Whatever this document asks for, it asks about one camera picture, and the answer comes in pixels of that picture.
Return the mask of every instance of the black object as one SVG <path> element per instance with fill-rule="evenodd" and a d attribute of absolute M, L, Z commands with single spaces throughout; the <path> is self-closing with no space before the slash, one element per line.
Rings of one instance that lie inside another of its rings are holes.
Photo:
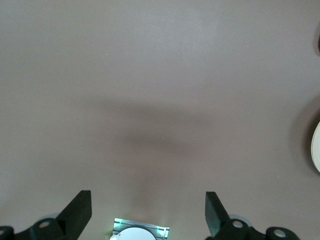
<path fill-rule="evenodd" d="M 0 226 L 0 240 L 77 240 L 91 215 L 91 192 L 83 190 L 56 218 L 40 220 L 17 234 L 11 226 Z"/>
<path fill-rule="evenodd" d="M 262 234 L 240 219 L 230 219 L 215 192 L 206 192 L 205 220 L 211 233 L 206 240 L 300 240 L 283 227 L 270 227 Z"/>
<path fill-rule="evenodd" d="M 91 215 L 91 192 L 83 190 L 56 218 L 40 220 L 17 234 L 11 226 L 0 226 L 0 240 L 77 240 Z M 205 220 L 211 233 L 206 240 L 300 240 L 283 227 L 270 227 L 262 234 L 240 219 L 231 219 L 215 192 L 206 193 Z"/>

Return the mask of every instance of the white roll of tape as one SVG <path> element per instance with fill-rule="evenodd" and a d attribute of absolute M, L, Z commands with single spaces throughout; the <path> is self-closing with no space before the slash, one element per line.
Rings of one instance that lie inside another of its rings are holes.
<path fill-rule="evenodd" d="M 320 122 L 312 137 L 311 156 L 316 169 L 320 172 Z"/>

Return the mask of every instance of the white disc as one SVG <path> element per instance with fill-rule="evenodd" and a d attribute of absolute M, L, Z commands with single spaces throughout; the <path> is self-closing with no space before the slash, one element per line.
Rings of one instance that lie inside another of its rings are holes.
<path fill-rule="evenodd" d="M 110 240 L 155 240 L 155 237 L 143 228 L 130 227 L 112 236 Z"/>
<path fill-rule="evenodd" d="M 316 169 L 320 172 L 320 122 L 312 137 L 311 156 Z"/>

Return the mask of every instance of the white cylindrical object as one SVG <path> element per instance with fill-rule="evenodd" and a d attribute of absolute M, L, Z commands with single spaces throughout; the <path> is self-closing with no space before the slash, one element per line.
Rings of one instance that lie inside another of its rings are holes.
<path fill-rule="evenodd" d="M 320 122 L 312 137 L 311 157 L 316 169 L 320 172 Z"/>

